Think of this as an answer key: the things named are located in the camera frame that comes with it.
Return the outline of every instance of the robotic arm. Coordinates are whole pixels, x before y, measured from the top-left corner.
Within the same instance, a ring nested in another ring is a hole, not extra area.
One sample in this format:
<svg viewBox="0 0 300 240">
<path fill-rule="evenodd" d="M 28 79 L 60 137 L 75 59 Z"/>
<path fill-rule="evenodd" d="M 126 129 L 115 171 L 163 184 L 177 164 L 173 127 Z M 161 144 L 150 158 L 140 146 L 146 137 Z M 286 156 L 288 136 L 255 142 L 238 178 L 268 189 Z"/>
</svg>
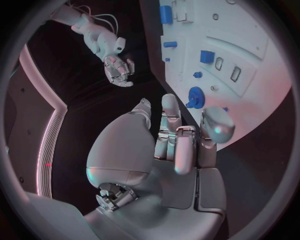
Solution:
<svg viewBox="0 0 300 240">
<path fill-rule="evenodd" d="M 94 23 L 92 17 L 80 13 L 71 6 L 62 5 L 51 16 L 50 20 L 71 26 L 71 29 L 83 35 L 87 47 L 104 62 L 104 71 L 110 83 L 119 87 L 130 87 L 128 76 L 135 73 L 132 60 L 126 62 L 118 57 L 125 48 L 126 40 L 117 37 L 105 27 Z"/>
</svg>

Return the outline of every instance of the led light strip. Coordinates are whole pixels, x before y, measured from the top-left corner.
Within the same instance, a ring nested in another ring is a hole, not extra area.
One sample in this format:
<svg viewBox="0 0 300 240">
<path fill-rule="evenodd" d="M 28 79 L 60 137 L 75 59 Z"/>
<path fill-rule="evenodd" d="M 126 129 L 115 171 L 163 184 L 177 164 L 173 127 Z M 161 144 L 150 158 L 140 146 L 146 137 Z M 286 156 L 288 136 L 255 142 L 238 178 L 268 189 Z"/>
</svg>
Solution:
<svg viewBox="0 0 300 240">
<path fill-rule="evenodd" d="M 36 193 L 38 196 L 52 198 L 51 175 L 53 155 L 57 137 L 68 109 L 67 105 L 52 90 L 38 70 L 27 45 L 24 46 L 19 60 L 32 85 L 54 108 L 54 112 L 47 124 L 39 146 L 36 164 Z"/>
</svg>

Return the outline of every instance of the control panel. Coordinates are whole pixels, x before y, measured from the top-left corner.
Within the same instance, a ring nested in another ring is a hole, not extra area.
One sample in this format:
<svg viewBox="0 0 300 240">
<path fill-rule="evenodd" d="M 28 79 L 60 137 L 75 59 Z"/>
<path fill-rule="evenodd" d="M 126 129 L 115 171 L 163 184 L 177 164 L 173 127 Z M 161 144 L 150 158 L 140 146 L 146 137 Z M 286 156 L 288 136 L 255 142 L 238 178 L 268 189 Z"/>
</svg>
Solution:
<svg viewBox="0 0 300 240">
<path fill-rule="evenodd" d="M 165 79 L 200 124 L 202 109 L 222 107 L 239 140 L 260 125 L 291 88 L 267 32 L 234 0 L 160 0 Z"/>
</svg>

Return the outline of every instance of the blue gear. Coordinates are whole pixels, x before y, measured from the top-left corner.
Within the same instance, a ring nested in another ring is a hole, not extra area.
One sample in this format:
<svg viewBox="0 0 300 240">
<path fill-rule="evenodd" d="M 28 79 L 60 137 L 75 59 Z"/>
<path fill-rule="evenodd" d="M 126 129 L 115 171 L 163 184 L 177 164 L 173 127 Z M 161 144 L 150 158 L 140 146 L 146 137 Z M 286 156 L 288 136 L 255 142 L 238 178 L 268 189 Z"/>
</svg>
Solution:
<svg viewBox="0 0 300 240">
<path fill-rule="evenodd" d="M 185 105 L 188 109 L 201 109 L 205 104 L 205 94 L 200 87 L 194 86 L 188 92 L 188 100 Z"/>
</svg>

